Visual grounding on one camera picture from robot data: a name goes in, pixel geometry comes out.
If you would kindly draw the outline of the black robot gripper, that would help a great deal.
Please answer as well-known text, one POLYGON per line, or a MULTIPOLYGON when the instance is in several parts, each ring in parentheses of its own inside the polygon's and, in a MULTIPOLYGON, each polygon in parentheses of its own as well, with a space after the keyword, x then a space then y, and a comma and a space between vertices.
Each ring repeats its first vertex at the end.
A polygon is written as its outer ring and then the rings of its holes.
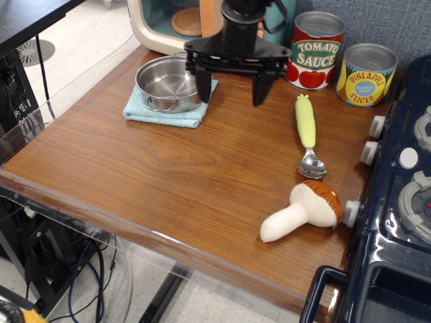
POLYGON ((259 37, 256 30, 228 27, 214 36, 186 42, 185 50, 186 70, 195 74, 199 99, 206 104, 214 71, 254 74, 253 106, 261 105, 292 55, 290 49, 259 37))

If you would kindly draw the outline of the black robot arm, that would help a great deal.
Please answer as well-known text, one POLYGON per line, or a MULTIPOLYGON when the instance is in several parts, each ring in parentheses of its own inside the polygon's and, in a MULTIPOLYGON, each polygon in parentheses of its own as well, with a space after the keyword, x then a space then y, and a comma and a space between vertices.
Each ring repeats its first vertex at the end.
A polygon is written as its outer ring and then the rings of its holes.
POLYGON ((258 36, 262 23, 268 33, 282 29, 285 22, 268 28, 266 8, 272 1, 223 1, 224 27, 214 36, 188 41, 186 70, 195 77, 202 102, 211 97, 213 72, 250 74, 253 76, 253 105, 265 101, 274 81, 286 74, 290 49, 258 36))

